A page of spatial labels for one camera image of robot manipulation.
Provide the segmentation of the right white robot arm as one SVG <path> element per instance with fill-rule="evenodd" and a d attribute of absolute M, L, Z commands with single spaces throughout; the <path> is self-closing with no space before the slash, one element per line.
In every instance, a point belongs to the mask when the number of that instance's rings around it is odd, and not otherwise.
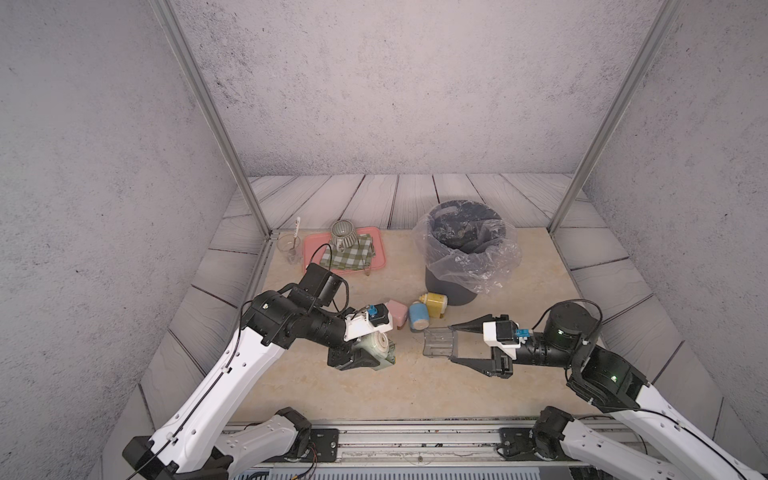
<path fill-rule="evenodd" d="M 482 336 L 490 356 L 451 362 L 488 377 L 509 378 L 517 365 L 560 368 L 580 399 L 640 435 L 662 460 L 614 441 L 559 408 L 543 409 L 528 445 L 545 461 L 567 457 L 616 479 L 759 479 L 761 473 L 737 460 L 668 402 L 646 376 L 622 356 L 597 343 L 603 317 L 592 316 L 588 300 L 558 302 L 540 317 L 542 330 L 523 329 L 506 315 L 491 314 L 450 326 Z"/>

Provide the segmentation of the green white pencil sharpener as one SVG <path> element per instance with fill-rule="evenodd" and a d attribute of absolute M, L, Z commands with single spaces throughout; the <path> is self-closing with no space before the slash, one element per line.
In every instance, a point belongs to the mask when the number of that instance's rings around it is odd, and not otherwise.
<path fill-rule="evenodd" d="M 385 333 L 376 331 L 364 336 L 358 347 L 373 357 L 373 370 L 382 370 L 396 363 L 396 344 Z"/>

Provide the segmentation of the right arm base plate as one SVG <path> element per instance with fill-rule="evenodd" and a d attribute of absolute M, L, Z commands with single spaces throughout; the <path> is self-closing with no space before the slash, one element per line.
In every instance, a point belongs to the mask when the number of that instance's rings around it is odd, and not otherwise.
<path fill-rule="evenodd" d="M 496 453 L 504 461 L 549 461 L 542 455 L 544 441 L 532 428 L 505 427 L 498 430 Z"/>

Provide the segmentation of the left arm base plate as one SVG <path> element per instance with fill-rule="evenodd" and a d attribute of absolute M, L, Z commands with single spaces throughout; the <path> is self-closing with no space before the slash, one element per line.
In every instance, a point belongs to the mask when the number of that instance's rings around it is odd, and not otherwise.
<path fill-rule="evenodd" d="M 312 428 L 300 432 L 287 453 L 265 460 L 265 463 L 334 463 L 337 459 L 340 431 L 335 428 Z"/>

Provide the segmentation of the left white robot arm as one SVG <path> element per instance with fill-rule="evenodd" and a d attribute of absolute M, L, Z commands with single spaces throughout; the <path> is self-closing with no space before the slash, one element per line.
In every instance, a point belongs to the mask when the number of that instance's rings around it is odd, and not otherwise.
<path fill-rule="evenodd" d="M 144 479 L 232 479 L 266 460 L 312 458 L 312 424 L 285 407 L 235 433 L 224 431 L 257 381 L 298 339 L 328 350 L 328 366 L 380 370 L 394 363 L 383 303 L 329 311 L 348 282 L 318 263 L 302 279 L 246 302 L 220 359 L 179 410 L 150 436 L 132 438 L 122 456 Z"/>

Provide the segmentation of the clear sharpener shavings tray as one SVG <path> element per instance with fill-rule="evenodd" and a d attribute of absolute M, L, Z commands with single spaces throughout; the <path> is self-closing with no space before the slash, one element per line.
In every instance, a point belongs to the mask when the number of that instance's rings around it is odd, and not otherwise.
<path fill-rule="evenodd" d="M 428 328 L 423 331 L 423 355 L 429 358 L 458 356 L 458 333 L 451 328 Z"/>

